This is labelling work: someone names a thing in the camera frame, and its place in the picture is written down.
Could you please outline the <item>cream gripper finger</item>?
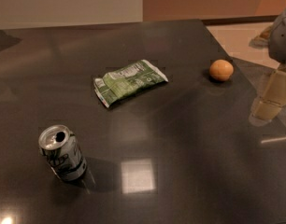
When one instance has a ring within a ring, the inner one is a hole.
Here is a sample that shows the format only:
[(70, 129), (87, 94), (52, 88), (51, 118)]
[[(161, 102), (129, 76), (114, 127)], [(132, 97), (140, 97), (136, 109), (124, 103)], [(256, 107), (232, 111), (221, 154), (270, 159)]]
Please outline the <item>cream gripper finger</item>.
[(262, 120), (273, 119), (286, 106), (286, 64), (273, 70), (254, 99), (251, 114)]

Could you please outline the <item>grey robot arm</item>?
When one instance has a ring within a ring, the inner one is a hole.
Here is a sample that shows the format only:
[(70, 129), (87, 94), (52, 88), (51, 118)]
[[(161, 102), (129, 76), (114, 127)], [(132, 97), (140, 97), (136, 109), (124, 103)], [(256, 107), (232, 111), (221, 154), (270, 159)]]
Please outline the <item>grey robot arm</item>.
[(272, 25), (268, 54), (279, 67), (269, 75), (252, 104), (251, 114), (262, 120), (273, 119), (286, 106), (286, 8)]

